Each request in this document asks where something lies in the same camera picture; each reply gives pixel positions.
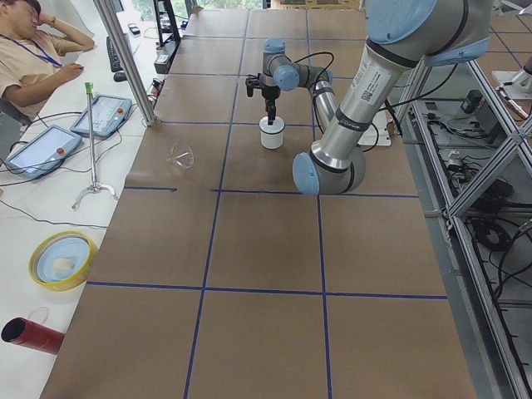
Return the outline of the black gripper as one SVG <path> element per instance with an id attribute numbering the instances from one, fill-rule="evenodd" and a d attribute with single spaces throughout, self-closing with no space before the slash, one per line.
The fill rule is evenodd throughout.
<path id="1" fill-rule="evenodd" d="M 267 112 L 267 124 L 272 126 L 276 119 L 275 101 L 279 98 L 278 86 L 263 86 L 261 89 L 262 97 L 265 100 Z"/>

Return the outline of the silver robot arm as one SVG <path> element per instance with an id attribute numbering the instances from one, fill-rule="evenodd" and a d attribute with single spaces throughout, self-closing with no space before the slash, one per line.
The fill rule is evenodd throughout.
<path id="1" fill-rule="evenodd" d="M 483 55 L 490 39 L 490 1 L 375 1 L 367 12 L 367 39 L 357 74 L 337 101 L 329 72 L 292 62 L 281 39 L 263 46 L 262 88 L 275 93 L 303 87 L 315 100 L 321 139 L 293 161 L 293 181 L 305 195 L 354 190 L 364 179 L 358 142 L 404 71 L 420 61 L 455 65 Z"/>

